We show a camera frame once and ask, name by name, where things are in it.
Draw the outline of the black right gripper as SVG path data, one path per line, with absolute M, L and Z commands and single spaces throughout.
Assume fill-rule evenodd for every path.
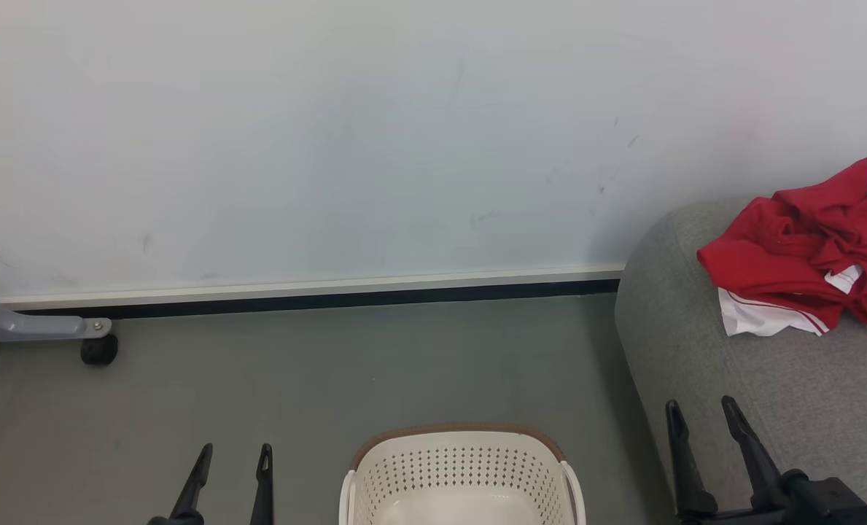
M 787 496 L 781 489 L 781 472 L 734 397 L 724 395 L 722 409 L 730 435 L 739 444 L 751 485 L 749 509 L 719 510 L 705 488 L 689 444 L 688 425 L 679 403 L 666 404 L 666 424 L 680 524 L 786 524 Z

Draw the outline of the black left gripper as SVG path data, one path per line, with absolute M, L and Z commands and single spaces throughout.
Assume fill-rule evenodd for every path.
M 203 446 L 170 516 L 153 516 L 147 525 L 204 525 L 204 518 L 198 510 L 202 489 L 209 479 L 212 464 L 213 445 Z M 250 524 L 273 525 L 273 449 L 270 444 L 262 444 L 255 472 L 257 489 Z

